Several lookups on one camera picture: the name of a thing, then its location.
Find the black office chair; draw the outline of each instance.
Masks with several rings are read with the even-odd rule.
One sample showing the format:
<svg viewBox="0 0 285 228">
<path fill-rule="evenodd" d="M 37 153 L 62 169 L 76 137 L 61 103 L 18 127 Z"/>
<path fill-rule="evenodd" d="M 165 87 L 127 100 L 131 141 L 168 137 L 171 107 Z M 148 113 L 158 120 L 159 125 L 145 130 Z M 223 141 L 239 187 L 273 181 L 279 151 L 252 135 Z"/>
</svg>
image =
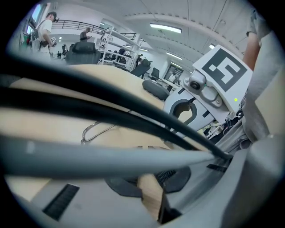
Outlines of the black office chair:
<svg viewBox="0 0 285 228">
<path fill-rule="evenodd" d="M 97 64 L 100 55 L 101 53 L 95 48 L 95 43 L 77 42 L 66 54 L 66 63 L 68 65 Z"/>
<path fill-rule="evenodd" d="M 138 65 L 135 69 L 133 69 L 130 73 L 140 77 L 143 75 L 146 71 L 148 71 L 151 68 L 152 61 L 148 61 L 147 59 L 144 59 L 140 65 Z"/>
<path fill-rule="evenodd" d="M 154 67 L 152 68 L 151 80 L 157 81 L 158 78 L 159 78 L 159 70 Z"/>
</svg>

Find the person's arm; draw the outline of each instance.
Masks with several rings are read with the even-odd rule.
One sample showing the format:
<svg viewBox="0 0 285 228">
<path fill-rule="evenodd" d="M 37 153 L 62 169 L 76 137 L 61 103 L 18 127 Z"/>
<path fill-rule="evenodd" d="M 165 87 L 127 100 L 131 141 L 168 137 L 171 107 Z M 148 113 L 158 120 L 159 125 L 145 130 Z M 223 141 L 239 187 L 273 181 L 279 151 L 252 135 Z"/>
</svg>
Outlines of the person's arm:
<svg viewBox="0 0 285 228">
<path fill-rule="evenodd" d="M 243 61 L 250 67 L 251 70 L 254 70 L 255 63 L 257 61 L 257 56 L 260 50 L 258 43 L 258 38 L 255 33 L 248 33 L 248 44 L 244 53 Z"/>
</svg>

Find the black vent grille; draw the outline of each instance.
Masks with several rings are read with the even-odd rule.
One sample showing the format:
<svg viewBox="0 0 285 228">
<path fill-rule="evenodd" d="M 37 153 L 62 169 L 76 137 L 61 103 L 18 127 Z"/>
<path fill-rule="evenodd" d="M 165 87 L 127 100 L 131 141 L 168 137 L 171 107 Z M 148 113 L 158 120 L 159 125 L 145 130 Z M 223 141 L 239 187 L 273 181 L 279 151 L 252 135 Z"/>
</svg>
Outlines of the black vent grille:
<svg viewBox="0 0 285 228">
<path fill-rule="evenodd" d="M 67 184 L 57 194 L 57 196 L 48 204 L 43 212 L 54 220 L 59 220 L 63 212 L 66 210 L 75 194 L 78 192 L 79 187 L 72 184 Z"/>
<path fill-rule="evenodd" d="M 159 185 L 163 187 L 163 183 L 167 181 L 169 178 L 171 178 L 175 173 L 176 173 L 175 170 L 164 171 L 155 174 L 155 178 L 158 181 Z"/>
</svg>

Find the metal shelving unit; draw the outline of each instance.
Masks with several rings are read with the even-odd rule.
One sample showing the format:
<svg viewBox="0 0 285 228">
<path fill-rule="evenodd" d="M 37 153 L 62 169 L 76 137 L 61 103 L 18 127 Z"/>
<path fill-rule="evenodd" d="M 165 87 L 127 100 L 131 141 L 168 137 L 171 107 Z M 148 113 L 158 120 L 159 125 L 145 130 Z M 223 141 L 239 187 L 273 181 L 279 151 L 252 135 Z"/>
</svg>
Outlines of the metal shelving unit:
<svg viewBox="0 0 285 228">
<path fill-rule="evenodd" d="M 126 42 L 127 44 L 129 44 L 131 46 L 131 48 L 123 46 L 121 44 L 118 44 L 118 43 L 114 42 L 112 37 L 118 38 L 118 39 Z M 114 52 L 108 51 L 108 49 L 109 49 L 108 46 L 109 45 L 113 45 L 113 46 L 125 49 L 126 51 L 130 52 L 130 55 L 132 57 L 128 57 L 128 56 L 125 56 L 125 55 L 121 55 L 119 53 L 114 53 Z M 126 68 L 128 70 L 130 70 L 131 66 L 134 64 L 134 61 L 135 61 L 134 58 L 137 56 L 137 53 L 138 53 L 138 48 L 136 50 L 133 50 L 134 46 L 140 47 L 140 45 L 138 45 L 136 42 L 134 42 L 134 41 L 130 40 L 129 38 L 125 37 L 124 35 L 116 32 L 114 30 L 114 27 L 111 28 L 111 29 L 105 30 L 103 35 L 102 35 L 102 38 L 101 38 L 101 41 L 100 41 L 100 45 L 99 45 L 99 49 L 98 49 L 101 53 L 103 53 L 103 57 L 99 61 L 99 64 L 103 65 L 104 62 L 109 62 L 109 63 L 113 62 L 113 61 L 104 59 L 106 54 L 108 53 L 108 54 L 124 57 L 125 60 L 126 60 L 126 63 L 125 64 L 119 63 L 119 64 L 125 65 Z"/>
</svg>

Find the white robot part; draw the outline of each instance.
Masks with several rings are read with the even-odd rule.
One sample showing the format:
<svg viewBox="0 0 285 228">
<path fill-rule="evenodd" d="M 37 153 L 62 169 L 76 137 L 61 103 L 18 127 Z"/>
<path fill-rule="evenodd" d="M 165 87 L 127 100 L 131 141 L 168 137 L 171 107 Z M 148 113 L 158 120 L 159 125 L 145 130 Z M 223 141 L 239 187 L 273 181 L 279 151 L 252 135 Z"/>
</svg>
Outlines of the white robot part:
<svg viewBox="0 0 285 228">
<path fill-rule="evenodd" d="M 194 130 L 205 127 L 214 119 L 224 123 L 230 112 L 238 111 L 252 70 L 220 45 L 193 66 L 193 74 L 166 99 L 163 110 L 177 118 L 182 111 L 191 110 L 192 116 L 184 123 Z"/>
<path fill-rule="evenodd" d="M 252 70 L 237 56 L 217 45 L 193 64 L 216 89 L 231 112 L 237 112 L 252 77 Z"/>
</svg>

